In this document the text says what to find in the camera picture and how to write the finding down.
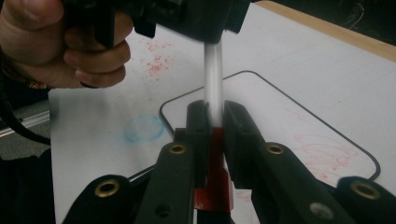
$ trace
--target black device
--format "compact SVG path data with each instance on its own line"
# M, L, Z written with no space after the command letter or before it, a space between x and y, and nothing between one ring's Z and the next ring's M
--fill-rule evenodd
M205 43L217 44L224 30L239 33L248 0L64 0L69 25L92 24L95 39L113 47L114 15L131 15L137 33L155 36L156 24Z
M287 147L266 142L244 106L224 104L224 149L237 189L251 189L261 224L396 223L396 198L362 177L324 185ZM210 124L204 101L188 107L186 128L161 150L154 168L92 181L64 224L192 223L193 190L205 184ZM233 224L230 214L198 211L198 224Z

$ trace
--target hand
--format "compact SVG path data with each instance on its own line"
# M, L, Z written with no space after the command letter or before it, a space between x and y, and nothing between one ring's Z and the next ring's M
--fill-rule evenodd
M109 87L125 77L130 59L125 37L129 15L116 14L115 47L105 49L92 29L65 30L61 0L5 0L0 14L0 46L23 76L52 88L78 88L80 82Z

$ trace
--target brass screw hole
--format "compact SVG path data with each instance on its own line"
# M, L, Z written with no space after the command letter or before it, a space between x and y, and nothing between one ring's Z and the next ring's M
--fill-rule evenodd
M350 187L355 191L355 193L366 199L376 200L381 196L379 191L373 186L360 181L353 182Z
M268 152L275 154L275 155L280 155L285 152L285 148L275 146L275 145L267 145L266 149Z
M186 147L182 145L175 145L169 149L169 151L173 154L183 154L184 152L186 152L186 150Z
M109 197L120 189L120 183L115 179L102 181L95 189L95 195L99 198Z

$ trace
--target blue stain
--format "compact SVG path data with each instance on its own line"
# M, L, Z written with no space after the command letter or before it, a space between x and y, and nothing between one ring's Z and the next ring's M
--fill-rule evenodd
M163 132L163 123L158 117L141 115L126 124L124 135L130 142L149 142L160 138Z

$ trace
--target pink marks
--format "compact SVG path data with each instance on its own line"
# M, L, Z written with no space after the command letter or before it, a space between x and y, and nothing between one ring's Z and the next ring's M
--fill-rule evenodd
M145 78L159 81L161 75L169 69L175 59L175 56L170 54L173 45L146 38L140 39L138 44L139 47L143 47L143 51L133 60L143 66L146 71Z
M358 156L353 149L328 137L297 134L294 139L302 146L293 152L317 179L332 185L342 176L342 170L348 167L350 161Z
M164 70L168 70L172 61L173 58L169 55L154 55L154 59L147 63L149 75L159 78L158 75Z

